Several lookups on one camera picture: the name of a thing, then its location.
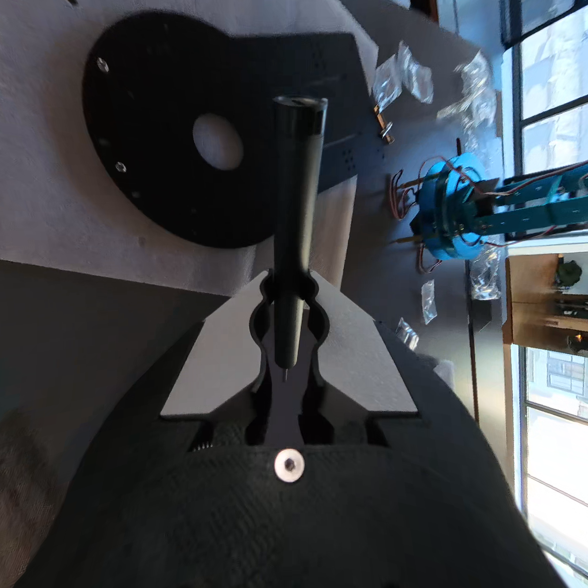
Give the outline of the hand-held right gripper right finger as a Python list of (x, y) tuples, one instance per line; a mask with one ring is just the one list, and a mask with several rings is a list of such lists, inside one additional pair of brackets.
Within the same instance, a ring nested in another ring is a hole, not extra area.
[(314, 270), (306, 287), (307, 328), (315, 342), (300, 415), (417, 415), (375, 320)]

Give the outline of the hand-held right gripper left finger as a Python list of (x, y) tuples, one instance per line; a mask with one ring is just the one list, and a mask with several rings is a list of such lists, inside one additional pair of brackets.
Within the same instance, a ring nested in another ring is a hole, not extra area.
[(211, 418), (240, 393), (259, 389), (266, 353), (254, 317), (267, 301), (263, 288), (271, 277), (271, 270), (263, 270), (204, 320), (162, 418)]

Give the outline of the black screwdriver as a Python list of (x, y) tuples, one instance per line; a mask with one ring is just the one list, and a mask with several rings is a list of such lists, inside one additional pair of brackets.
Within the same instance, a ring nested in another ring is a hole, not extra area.
[(275, 363), (286, 381), (298, 360), (302, 315), (309, 290), (313, 217), (328, 101), (279, 96), (273, 106), (277, 164)]

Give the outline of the black metal base plate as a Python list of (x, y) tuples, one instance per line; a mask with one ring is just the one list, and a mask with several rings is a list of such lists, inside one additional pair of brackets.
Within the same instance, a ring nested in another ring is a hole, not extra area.
[(172, 234), (223, 249), (273, 235), (279, 95), (328, 100), (320, 192), (383, 169), (390, 152), (350, 33), (231, 38), (144, 11), (105, 30), (82, 84), (89, 136), (126, 198)]

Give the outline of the wooden cabinet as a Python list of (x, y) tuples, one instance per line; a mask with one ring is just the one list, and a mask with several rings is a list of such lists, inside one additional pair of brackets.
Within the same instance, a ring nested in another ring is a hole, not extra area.
[(587, 355), (587, 295), (556, 287), (562, 254), (523, 254), (506, 261), (504, 343)]

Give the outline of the grey foam sheet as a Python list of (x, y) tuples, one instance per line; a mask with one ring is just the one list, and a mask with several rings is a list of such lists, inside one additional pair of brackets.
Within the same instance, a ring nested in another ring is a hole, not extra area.
[(273, 264), (273, 239), (187, 242), (118, 190), (86, 131), (81, 86), (100, 33), (142, 9), (223, 32), (350, 32), (373, 82), (379, 48), (340, 1), (1, 1), (1, 260), (231, 296)]

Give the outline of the large window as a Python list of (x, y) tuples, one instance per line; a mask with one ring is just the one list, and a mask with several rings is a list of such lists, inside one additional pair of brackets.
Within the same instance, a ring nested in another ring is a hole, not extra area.
[[(505, 1), (504, 164), (508, 183), (587, 160), (587, 1)], [(562, 254), (556, 287), (587, 294), (587, 222), (509, 256)], [(566, 587), (587, 587), (587, 356), (513, 345), (520, 392), (519, 503)]]

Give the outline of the small metal bracket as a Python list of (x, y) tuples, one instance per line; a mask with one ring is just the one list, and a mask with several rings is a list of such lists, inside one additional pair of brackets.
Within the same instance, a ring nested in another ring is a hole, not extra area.
[(384, 115), (378, 105), (374, 106), (374, 115), (379, 124), (379, 137), (380, 139), (386, 144), (391, 145), (394, 142), (394, 137), (392, 135), (392, 122), (387, 122), (384, 118)]

